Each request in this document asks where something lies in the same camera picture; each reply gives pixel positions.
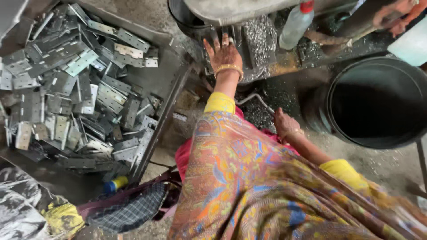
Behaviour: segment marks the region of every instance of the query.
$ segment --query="plaid cloth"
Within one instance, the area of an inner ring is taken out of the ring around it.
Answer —
[[[126,197],[121,204],[88,215],[86,223],[116,234],[136,229],[157,214],[166,195],[165,184],[154,183],[135,198]]]

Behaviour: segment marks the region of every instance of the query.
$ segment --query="gold bangle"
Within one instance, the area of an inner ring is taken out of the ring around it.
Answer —
[[[287,133],[285,133],[285,135],[283,137],[281,137],[281,139],[285,139],[286,136],[288,136],[289,134],[296,133],[296,132],[301,133],[305,137],[304,130],[302,130],[302,129],[292,129],[292,130],[288,131]]]
[[[221,66],[219,66],[216,71],[215,71],[215,79],[218,76],[218,74],[223,71],[223,70],[228,70],[228,69],[232,69],[232,70],[236,70],[239,72],[240,74],[240,78],[239,78],[239,82],[241,82],[243,80],[243,71],[240,67],[234,65],[234,64],[223,64]]]

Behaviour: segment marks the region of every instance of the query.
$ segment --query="hand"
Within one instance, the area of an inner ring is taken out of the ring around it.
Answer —
[[[219,44],[219,39],[216,34],[213,40],[213,46],[215,50],[206,39],[203,39],[203,43],[205,44],[206,51],[208,52],[209,58],[211,59],[211,65],[214,72],[216,73],[217,69],[224,64],[234,64],[239,67],[240,70],[242,70],[242,56],[240,56],[239,52],[237,51],[232,38],[229,38],[228,34],[224,33],[222,35],[222,44]]]
[[[294,134],[301,134],[304,136],[304,132],[301,130],[299,123],[292,117],[289,117],[288,114],[284,114],[282,108],[279,108],[274,113],[274,125],[276,126],[277,135],[282,140]]]

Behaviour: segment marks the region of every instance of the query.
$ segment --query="woman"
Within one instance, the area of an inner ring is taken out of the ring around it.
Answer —
[[[281,109],[274,123],[292,148],[243,120],[234,104],[241,56],[227,34],[214,49],[204,43],[216,86],[176,155],[184,186],[169,238],[427,238],[417,207],[324,154]]]

